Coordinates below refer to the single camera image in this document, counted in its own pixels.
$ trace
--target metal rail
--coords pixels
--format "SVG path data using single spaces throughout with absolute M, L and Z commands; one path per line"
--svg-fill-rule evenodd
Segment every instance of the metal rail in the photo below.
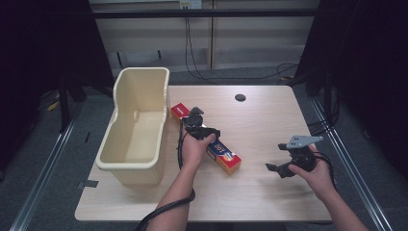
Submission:
M 350 177 L 352 183 L 354 184 L 354 187 L 357 190 L 357 193 L 360 194 L 360 197 L 362 198 L 364 204 L 366 205 L 366 208 L 368 212 L 370 213 L 371 218 L 374 221 L 375 225 L 377 226 L 377 229 L 381 231 L 393 230 L 381 206 L 379 205 L 378 201 L 375 199 L 371 190 L 367 186 L 366 181 L 360 174 L 360 171 L 358 170 L 357 166 L 355 166 L 354 162 L 352 161 L 350 154 L 345 148 L 336 130 L 333 127 L 329 127 L 326 124 L 326 122 L 324 122 L 325 120 L 324 120 L 323 107 L 317 100 L 313 101 L 313 106 L 315 108 L 316 114 L 318 115 L 321 123 L 326 128 L 327 136 L 329 137 L 334 148 L 336 149 L 336 152 L 339 155 L 345 167 L 345 170 L 348 173 L 348 176 Z
M 51 179 L 55 165 L 57 164 L 61 154 L 64 151 L 65 144 L 68 141 L 69 136 L 71 135 L 75 121 L 77 117 L 79 116 L 81 109 L 82 109 L 82 103 L 80 103 L 77 106 L 75 110 L 75 114 L 73 118 L 71 119 L 71 121 L 68 123 L 65 131 L 63 133 L 60 133 L 54 145 L 54 148 L 51 151 L 51 154 L 48 157 L 48 160 L 45 163 L 37 179 L 36 184 L 32 187 L 30 194 L 24 201 L 24 204 L 21 207 L 20 211 L 18 212 L 17 217 L 14 219 L 14 222 L 12 224 L 12 227 L 10 228 L 10 231 L 15 231 L 15 230 L 20 231 L 20 230 L 27 229 L 31 221 L 31 218 L 33 217 L 36 211 L 39 201 L 41 200 L 42 195 L 45 192 L 48 182 Z

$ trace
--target gray floor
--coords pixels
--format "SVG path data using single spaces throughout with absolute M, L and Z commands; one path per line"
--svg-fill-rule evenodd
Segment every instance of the gray floor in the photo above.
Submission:
M 276 85 L 279 82 L 278 75 L 264 78 L 275 72 L 276 67 L 253 67 L 202 70 L 201 74 L 220 85 Z M 170 84 L 209 83 L 192 77 L 188 72 L 172 72 Z M 51 172 L 50 181 L 39 203 L 35 205 L 33 216 L 28 218 L 28 230 L 133 230 L 136 227 L 134 222 L 81 222 L 74 217 L 82 193 L 77 187 L 78 183 L 88 178 L 114 106 L 111 98 L 93 89 L 86 88 L 86 91 L 88 98 L 82 105 L 73 102 L 70 105 L 72 113 L 75 109 L 80 110 L 79 116 L 55 169 Z M 295 86 L 293 91 L 306 121 L 308 123 L 318 121 L 312 100 L 321 101 L 322 93 L 311 98 L 306 95 L 303 85 Z M 51 100 L 52 96 L 45 98 L 41 105 L 47 105 Z M 60 108 L 51 112 L 41 110 L 38 123 L 9 164 L 6 178 L 0 184 L 0 230 L 10 229 L 31 188 L 35 185 L 59 137 L 60 118 Z M 408 227 L 407 182 L 387 163 L 375 141 L 366 138 L 361 123 L 348 111 L 345 104 L 341 105 L 340 117 L 335 128 L 391 227 L 394 230 L 405 230 Z M 325 140 L 318 143 L 317 147 L 327 154 L 333 163 L 340 194 L 370 230 L 377 230 L 377 225 L 354 188 L 332 143 L 325 134 L 323 136 Z M 316 223 L 189 223 L 188 230 L 216 231 L 225 230 L 225 226 L 233 226 L 236 231 L 335 230 L 333 224 Z

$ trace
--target electrical cable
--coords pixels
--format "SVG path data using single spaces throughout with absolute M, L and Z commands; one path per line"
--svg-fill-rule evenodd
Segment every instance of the electrical cable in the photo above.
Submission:
M 324 132 L 327 132 L 329 129 L 331 129 L 336 124 L 337 120 L 339 119 L 339 114 L 340 114 L 340 96 L 337 94 L 337 99 L 334 104 L 331 117 L 326 118 L 323 121 L 318 121 L 318 122 L 308 124 L 308 127 L 311 127 L 310 133 L 312 134 L 312 136 L 318 136 Z
M 334 189 L 337 190 L 336 183 L 335 183 L 335 180 L 334 180 L 334 170 L 333 170 L 333 166 L 332 166 L 332 164 L 330 162 L 330 158 L 327 155 L 325 155 L 324 153 L 322 153 L 322 152 L 313 152 L 313 153 L 314 154 L 320 154 L 321 156 L 315 155 L 315 158 L 319 159 L 319 160 L 323 160 L 325 163 L 327 163 L 329 165 L 330 179 L 332 181 Z
M 184 58 L 185 58 L 185 62 L 186 62 L 187 71 L 189 72 L 189 74 L 191 76 L 193 76 L 196 79 L 204 80 L 205 82 L 207 82 L 209 84 L 216 85 L 216 83 L 213 83 L 213 82 L 207 80 L 206 78 L 204 78 L 204 76 L 198 71 L 197 65 L 195 64 L 195 58 L 194 58 L 194 55 L 192 53 L 191 34 L 190 34 L 190 21 L 189 21 L 189 19 L 187 17 L 186 17 L 185 20 L 186 20 L 186 52 L 185 52 L 185 57 Z M 194 64 L 195 71 L 197 72 L 197 74 L 199 76 L 194 75 L 189 69 L 189 65 L 188 65 L 188 62 L 187 62 L 187 53 L 188 53 L 189 45 L 190 45 L 192 63 Z
M 193 62 L 193 65 L 194 65 L 194 69 L 195 69 L 195 72 L 197 72 L 198 76 L 191 72 L 191 70 L 190 70 L 190 68 L 189 68 L 189 65 L 188 65 L 188 62 L 187 62 L 189 46 L 190 46 L 191 58 L 192 58 L 192 62 Z M 190 74 L 192 77 L 194 77 L 194 78 L 196 78 L 196 79 L 204 80 L 204 81 L 206 81 L 207 83 L 213 84 L 213 85 L 216 85 L 217 83 L 214 83 L 214 82 L 212 82 L 211 80 L 233 80 L 233 79 L 240 79 L 240 80 L 245 80 L 245 79 L 248 79 L 248 80 L 262 80 L 262 79 L 267 79 L 267 78 L 270 78 L 270 77 L 274 77 L 274 76 L 276 76 L 276 75 L 280 75 L 281 73 L 283 73 L 283 72 L 285 72 L 285 71 L 287 71 L 287 70 L 289 70 L 289 69 L 292 69 L 294 66 L 298 66 L 298 64 L 291 64 L 292 66 L 290 66 L 290 67 L 288 67 L 288 68 L 285 68 L 285 69 L 279 71 L 279 67 L 280 67 L 281 65 L 284 65 L 284 64 L 280 64 L 279 66 L 277 66 L 277 71 L 276 71 L 276 73 L 273 73 L 273 74 L 270 74 L 270 75 L 267 75 L 267 76 L 263 76 L 263 77 L 246 77 L 246 78 L 245 78 L 245 77 L 236 77 L 236 78 L 206 78 L 206 77 L 204 77 L 204 76 L 200 73 L 200 71 L 198 70 L 198 68 L 197 68 L 197 66 L 196 66 L 196 63 L 195 63 L 194 55 L 193 55 L 193 53 L 192 53 L 191 30 L 190 30 L 190 21 L 189 21 L 189 18 L 188 18 L 188 17 L 186 17 L 185 63 L 186 63 L 187 71 L 189 72 L 189 74 Z
M 292 69 L 293 67 L 298 66 L 298 64 L 279 64 L 279 65 L 276 67 L 276 71 L 279 73 L 279 79 L 278 79 L 278 83 L 276 83 L 276 85 L 280 85 L 280 82 L 281 82 L 282 77 L 283 77 L 283 76 L 280 74 L 280 72 L 279 72 L 279 67 L 280 67 L 281 65 L 290 65 L 290 66 L 291 66 L 291 67 L 289 67 L 289 68 L 287 68 L 287 69 L 285 69 L 285 70 Z
M 183 137 L 182 134 L 183 134 L 183 122 L 180 121 L 180 134 L 179 134 L 179 141 L 178 141 L 178 145 L 177 145 L 177 160 L 178 160 L 179 168 L 181 168 L 183 166 L 183 155 L 182 155 L 183 150 L 182 150 L 182 148 L 183 148 L 184 138 L 186 137 L 187 133 L 184 135 L 184 137 Z M 158 216 L 158 215 L 160 215 L 160 214 L 162 214 L 162 213 L 164 213 L 164 212 L 166 212 L 168 210 L 179 207 L 181 205 L 188 204 L 188 203 L 192 202 L 194 199 L 195 199 L 195 191 L 194 191 L 194 189 L 192 189 L 191 194 L 190 194 L 189 197 L 184 198 L 184 199 L 180 199 L 180 200 L 176 200 L 176 201 L 171 202 L 171 203 L 168 203 L 168 204 L 154 210 L 150 214 L 148 214 L 146 217 L 144 217 L 139 222 L 139 224 L 136 227 L 135 231 L 141 231 L 144 228 L 144 226 L 146 224 L 148 224 L 148 222 L 151 219 L 155 218 L 156 216 Z

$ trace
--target cardboard box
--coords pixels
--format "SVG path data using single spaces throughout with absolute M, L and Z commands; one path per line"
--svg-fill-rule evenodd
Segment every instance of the cardboard box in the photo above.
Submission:
M 179 103 L 171 108 L 171 113 L 181 122 L 182 117 L 189 116 L 190 110 Z M 241 158 L 220 140 L 210 143 L 207 153 L 228 175 L 234 173 L 241 165 Z

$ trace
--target wall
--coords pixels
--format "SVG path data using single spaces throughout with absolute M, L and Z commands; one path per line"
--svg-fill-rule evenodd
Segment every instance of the wall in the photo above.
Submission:
M 90 0 L 94 10 L 176 10 L 178 1 Z M 203 9 L 315 9 L 319 0 L 210 1 Z M 312 17 L 190 18 L 192 48 L 204 58 L 204 68 L 274 66 L 298 63 Z M 97 19 L 105 49 L 145 52 L 186 49 L 184 18 Z M 180 57 L 179 65 L 184 64 Z

